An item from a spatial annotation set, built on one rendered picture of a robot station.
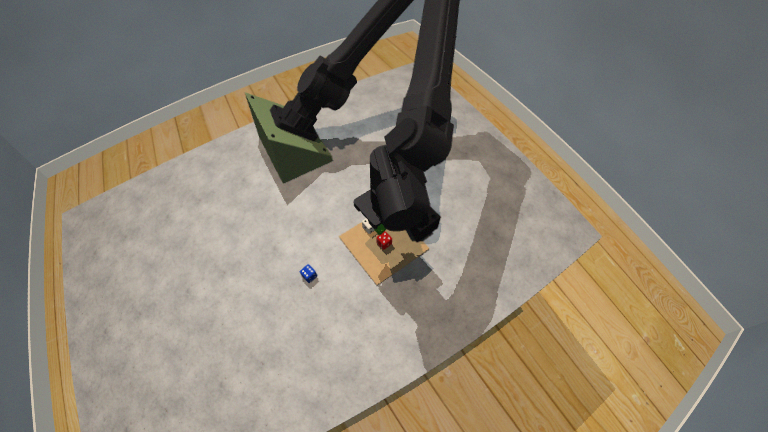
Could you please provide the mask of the tan square mat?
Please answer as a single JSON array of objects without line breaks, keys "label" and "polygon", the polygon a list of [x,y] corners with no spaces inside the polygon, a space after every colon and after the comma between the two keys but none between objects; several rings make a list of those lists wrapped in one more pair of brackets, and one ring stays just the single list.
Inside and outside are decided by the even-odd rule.
[{"label": "tan square mat", "polygon": [[392,245],[385,250],[376,243],[379,235],[375,230],[368,234],[362,222],[339,236],[376,285],[429,250],[422,241],[412,242],[406,230],[386,232],[392,238]]}]

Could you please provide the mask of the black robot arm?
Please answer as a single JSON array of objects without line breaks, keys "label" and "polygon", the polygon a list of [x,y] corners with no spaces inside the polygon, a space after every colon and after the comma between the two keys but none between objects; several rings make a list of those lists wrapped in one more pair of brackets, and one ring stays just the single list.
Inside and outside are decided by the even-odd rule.
[{"label": "black robot arm", "polygon": [[[378,0],[336,50],[305,69],[294,101],[284,108],[271,107],[275,125],[315,141],[318,134],[312,126],[321,108],[336,111],[345,104],[357,83],[355,69],[413,1]],[[370,155],[370,181],[376,188],[372,209],[387,230],[406,230],[416,242],[433,235],[441,219],[430,207],[424,172],[442,163],[452,146],[451,78],[459,2],[425,0],[402,110],[395,128],[384,136],[386,145]]]}]

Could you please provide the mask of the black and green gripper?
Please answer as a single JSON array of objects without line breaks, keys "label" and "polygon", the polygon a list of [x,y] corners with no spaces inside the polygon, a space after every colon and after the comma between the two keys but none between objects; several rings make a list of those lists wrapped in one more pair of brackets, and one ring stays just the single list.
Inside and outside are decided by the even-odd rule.
[{"label": "black and green gripper", "polygon": [[370,190],[354,199],[354,207],[366,217],[368,223],[374,228],[377,234],[381,235],[386,229],[382,219],[372,209],[372,189],[376,191],[376,188],[370,181]]}]

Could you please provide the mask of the red die with white pips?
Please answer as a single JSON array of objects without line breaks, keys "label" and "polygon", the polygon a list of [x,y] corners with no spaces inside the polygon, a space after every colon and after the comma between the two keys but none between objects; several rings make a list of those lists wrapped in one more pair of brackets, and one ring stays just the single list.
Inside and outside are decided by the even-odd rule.
[{"label": "red die with white pips", "polygon": [[392,245],[392,238],[390,235],[384,231],[380,236],[377,236],[376,243],[385,250],[387,247]]}]

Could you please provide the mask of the blue die with white pips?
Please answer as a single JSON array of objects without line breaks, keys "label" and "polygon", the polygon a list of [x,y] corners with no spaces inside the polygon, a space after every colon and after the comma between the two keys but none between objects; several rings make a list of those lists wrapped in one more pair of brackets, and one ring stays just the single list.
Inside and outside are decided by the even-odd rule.
[{"label": "blue die with white pips", "polygon": [[317,277],[316,271],[309,264],[300,270],[300,274],[308,283]]}]

